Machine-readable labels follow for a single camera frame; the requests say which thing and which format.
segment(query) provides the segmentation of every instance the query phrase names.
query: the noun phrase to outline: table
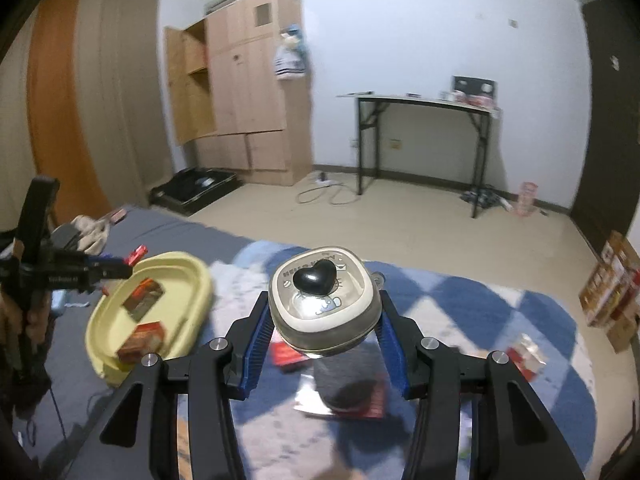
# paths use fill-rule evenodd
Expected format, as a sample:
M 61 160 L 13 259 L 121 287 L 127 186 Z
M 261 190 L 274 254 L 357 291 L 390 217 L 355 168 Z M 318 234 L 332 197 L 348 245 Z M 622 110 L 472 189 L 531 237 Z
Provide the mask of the table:
M 422 99 L 410 96 L 393 96 L 393 95 L 376 95 L 372 93 L 362 94 L 345 94 L 338 97 L 351 97 L 356 101 L 356 116 L 358 118 L 358 194 L 363 193 L 362 189 L 362 133 L 364 130 L 375 128 L 376 131 L 376 167 L 373 177 L 380 176 L 380 115 L 392 104 L 400 105 L 417 105 L 428 106 L 433 108 L 446 108 L 448 110 L 456 110 L 466 112 L 473 124 L 476 132 L 478 132 L 478 143 L 476 144 L 476 157 L 474 159 L 474 170 L 471 181 L 471 188 L 476 189 L 476 198 L 473 202 L 471 218 L 476 218 L 478 212 L 479 191 L 484 185 L 484 172 L 486 170 L 486 154 L 489 146 L 489 136 L 491 133 L 491 110 L 479 106 L 467 105 L 464 103 L 453 101 L 442 101 L 436 99 Z M 364 118 L 363 103 L 373 103 L 374 107 L 371 113 Z

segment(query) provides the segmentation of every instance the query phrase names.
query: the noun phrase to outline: human hand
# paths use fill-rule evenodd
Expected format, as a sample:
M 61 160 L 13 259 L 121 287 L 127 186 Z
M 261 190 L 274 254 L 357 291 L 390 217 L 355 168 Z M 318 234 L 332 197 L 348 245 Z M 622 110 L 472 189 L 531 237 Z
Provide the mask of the human hand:
M 51 310 L 51 293 L 36 292 L 31 297 L 31 308 L 27 312 L 26 334 L 34 344 L 44 343 Z M 0 344 L 5 344 L 8 332 L 22 333 L 23 312 L 12 298 L 0 288 Z

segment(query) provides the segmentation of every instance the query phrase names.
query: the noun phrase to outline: bed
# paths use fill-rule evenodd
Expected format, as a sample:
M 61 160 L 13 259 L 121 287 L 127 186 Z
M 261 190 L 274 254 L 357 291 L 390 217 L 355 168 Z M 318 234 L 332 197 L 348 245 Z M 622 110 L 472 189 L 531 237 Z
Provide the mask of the bed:
M 127 217 L 112 228 L 105 252 L 126 256 L 145 244 L 149 256 L 185 251 L 209 266 L 215 298 L 200 343 L 224 335 L 233 320 L 248 313 L 274 269 L 305 250 L 236 237 L 158 210 L 128 210 Z M 503 349 L 521 333 L 531 336 L 548 357 L 544 373 L 532 386 L 582 469 L 588 468 L 596 428 L 591 362 L 574 321 L 558 303 L 535 292 L 385 262 L 367 262 L 367 267 L 386 276 L 385 288 L 401 314 L 413 317 L 425 334 L 464 352 Z M 29 422 L 14 423 L 14 430 L 26 436 L 27 452 L 53 477 L 75 455 L 112 393 L 95 374 L 84 349 L 84 329 L 98 298 L 98 293 L 90 295 L 91 307 L 68 309 L 56 321 L 47 358 L 68 446 L 49 395 Z M 353 474 L 400 478 L 413 431 L 414 405 L 389 390 L 383 420 L 306 418 L 293 410 L 299 383 L 300 371 L 283 374 L 267 358 L 252 396 L 232 403 L 249 478 L 350 478 Z M 178 407 L 178 430 L 182 427 L 183 433 L 184 404 Z M 461 460 L 458 477 L 466 475 Z

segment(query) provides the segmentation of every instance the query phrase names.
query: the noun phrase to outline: silver screw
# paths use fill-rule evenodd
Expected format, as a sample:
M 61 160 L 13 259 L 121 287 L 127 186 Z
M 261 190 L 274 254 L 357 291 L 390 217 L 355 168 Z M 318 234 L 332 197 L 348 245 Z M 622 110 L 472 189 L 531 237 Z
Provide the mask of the silver screw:
M 143 366 L 153 366 L 158 362 L 158 356 L 156 354 L 146 354 L 142 357 Z
M 224 350 L 227 345 L 228 342 L 226 342 L 226 339 L 223 337 L 217 337 L 209 341 L 209 348 L 212 350 Z
M 491 354 L 491 358 L 499 365 L 507 364 L 509 362 L 509 356 L 499 350 L 497 352 L 493 352 Z
M 440 346 L 440 342 L 434 337 L 423 337 L 420 344 L 422 345 L 422 348 L 426 350 L 435 350 Z

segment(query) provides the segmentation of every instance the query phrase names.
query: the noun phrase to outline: beige cloth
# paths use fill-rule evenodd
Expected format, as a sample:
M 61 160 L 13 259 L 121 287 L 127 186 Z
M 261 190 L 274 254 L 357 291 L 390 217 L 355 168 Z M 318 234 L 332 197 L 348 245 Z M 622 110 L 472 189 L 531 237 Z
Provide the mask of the beige cloth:
M 109 220 L 94 220 L 89 216 L 76 216 L 71 225 L 80 231 L 78 250 L 94 256 L 100 254 L 109 236 Z

